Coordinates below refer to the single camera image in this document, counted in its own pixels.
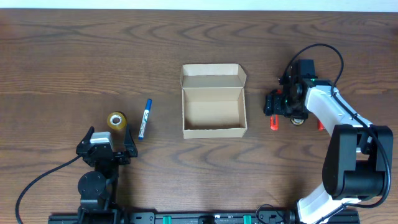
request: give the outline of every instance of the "blue marker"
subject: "blue marker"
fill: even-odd
[[[147,100],[147,105],[145,106],[145,110],[144,110],[144,116],[142,117],[141,128],[139,129],[139,134],[138,134],[138,139],[139,140],[143,140],[144,139],[145,127],[147,126],[148,116],[149,116],[149,111],[150,111],[150,106],[151,105],[152,105],[152,100],[148,99]]]

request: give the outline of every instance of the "wood grain surface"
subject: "wood grain surface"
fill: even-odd
[[[113,111],[126,114],[139,151],[121,168],[121,205],[159,212],[291,206],[321,183],[330,137],[313,115],[300,127],[281,118],[280,130],[271,131],[262,108],[291,57],[316,42],[343,54],[338,88],[347,102],[397,136],[398,14],[0,10],[0,223],[16,223],[22,189],[74,158],[90,126],[110,131]],[[329,49],[302,58],[315,59],[319,77],[334,80],[338,73]],[[243,138],[183,139],[185,63],[242,65]],[[138,141],[148,98],[146,138]],[[122,133],[113,137],[121,148]],[[398,220],[397,158],[395,145],[390,196],[379,208],[360,210],[362,223]],[[77,183],[90,170],[79,160],[35,184],[22,200],[24,222],[76,212]]]

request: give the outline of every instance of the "red object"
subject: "red object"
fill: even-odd
[[[324,125],[321,123],[321,121],[318,119],[318,130],[319,131],[322,131],[322,130],[324,130],[325,129],[325,127],[324,127]]]
[[[274,114],[269,118],[269,125],[271,127],[272,130],[277,131],[278,127],[279,127],[279,119],[278,119],[278,115]]]

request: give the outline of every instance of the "yellow tape roll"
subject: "yellow tape roll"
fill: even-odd
[[[115,130],[120,130],[126,126],[126,118],[120,112],[113,112],[108,116],[106,121],[108,126]]]

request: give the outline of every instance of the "wire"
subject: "wire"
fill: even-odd
[[[285,222],[285,218],[283,217],[283,215],[281,215],[281,214],[275,209],[275,207],[272,206],[272,205],[270,205],[270,204],[260,205],[260,207],[257,208],[255,216],[256,216],[256,218],[259,220],[259,222],[261,222],[262,224],[270,224],[270,223],[266,223],[266,222],[262,221],[262,220],[259,218],[259,210],[260,210],[260,208],[262,208],[262,207],[264,207],[264,206],[270,206],[270,207],[276,212],[276,214],[278,214],[278,216],[280,216],[280,217],[282,218],[282,221],[275,222],[275,224],[279,224],[279,223]]]
[[[71,164],[72,162],[75,162],[76,160],[78,160],[81,156],[76,156],[74,159],[72,159],[69,162],[66,162],[52,170],[49,170],[47,172],[45,172],[44,174],[38,176],[36,179],[34,179],[30,184],[28,184],[25,189],[21,192],[21,194],[18,197],[17,203],[15,204],[15,216],[17,218],[18,224],[23,224],[22,220],[21,220],[21,216],[19,215],[19,205],[21,204],[21,200],[24,197],[25,193],[37,182],[39,181],[41,178],[45,177],[46,175],[51,174],[52,172],[55,172],[61,168],[66,167],[67,165]]]
[[[340,71],[338,76],[336,77],[336,80],[333,82],[331,88],[330,88],[330,92],[332,93],[331,96],[336,100],[336,102],[345,110],[347,111],[347,113],[355,120],[357,121],[360,125],[363,126],[363,128],[365,129],[365,131],[372,137],[372,139],[374,140],[374,142],[377,145],[377,148],[380,150],[381,156],[383,158],[384,161],[384,168],[386,170],[386,182],[387,182],[387,186],[385,191],[383,192],[382,197],[373,204],[370,205],[362,205],[362,204],[355,204],[355,203],[343,203],[340,207],[338,207],[336,210],[334,210],[333,212],[329,213],[327,216],[323,217],[321,220],[317,221],[316,224],[319,224],[321,222],[323,222],[324,220],[326,220],[327,218],[332,217],[333,215],[337,214],[338,212],[344,210],[347,206],[352,206],[352,207],[358,207],[358,208],[374,208],[377,206],[380,206],[388,197],[390,189],[391,189],[391,168],[389,165],[389,161],[387,158],[387,154],[386,154],[386,150],[384,150],[383,145],[381,144],[381,142],[378,140],[377,136],[375,135],[375,133],[372,131],[372,129],[370,127],[367,126],[367,124],[365,124],[361,119],[358,118],[358,114],[354,114],[350,109],[348,109],[344,103],[342,103],[340,101],[340,99],[337,97],[336,93],[335,93],[335,86],[337,84],[337,81],[340,79],[341,74],[343,73],[343,69],[344,69],[344,60],[343,60],[343,56],[341,56],[341,53],[334,48],[331,45],[328,44],[312,44],[309,45],[308,47],[305,47],[304,49],[302,49],[301,51],[299,51],[296,55],[294,55],[294,57],[290,60],[289,64],[286,66],[285,72],[282,76],[282,80],[287,76],[287,70],[290,68],[290,66],[292,65],[293,61],[304,51],[306,51],[307,49],[310,49],[312,47],[316,47],[316,46],[324,46],[324,47],[328,47],[332,50],[334,50],[336,52],[336,54],[339,56],[340,58]]]

